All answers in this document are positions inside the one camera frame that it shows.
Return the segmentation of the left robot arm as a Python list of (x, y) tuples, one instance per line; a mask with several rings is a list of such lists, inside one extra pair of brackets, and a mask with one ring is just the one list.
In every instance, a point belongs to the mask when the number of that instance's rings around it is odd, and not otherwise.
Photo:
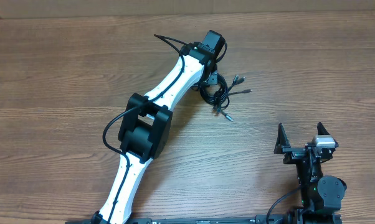
[(183, 43), (166, 77), (145, 95), (134, 93), (126, 110), (106, 125), (102, 141), (120, 155), (120, 163), (108, 198), (91, 223), (128, 221), (144, 173), (167, 143), (175, 106), (190, 87), (209, 79), (226, 47), (223, 36), (213, 30), (202, 42)]

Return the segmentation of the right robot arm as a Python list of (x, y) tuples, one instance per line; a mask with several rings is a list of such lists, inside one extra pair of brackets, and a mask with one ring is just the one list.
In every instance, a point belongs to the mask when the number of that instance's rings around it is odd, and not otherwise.
[[(341, 201), (347, 190), (346, 183), (335, 176), (324, 175), (321, 165), (333, 158), (338, 142), (317, 124), (317, 135), (304, 147), (292, 147), (283, 124), (278, 125), (278, 136), (274, 153), (284, 155), (284, 164), (296, 166), (298, 187), (280, 197), (266, 214), (267, 223), (341, 223), (336, 212), (341, 209)], [(281, 201), (299, 192), (301, 207), (294, 207), (279, 220), (271, 217), (271, 212)]]

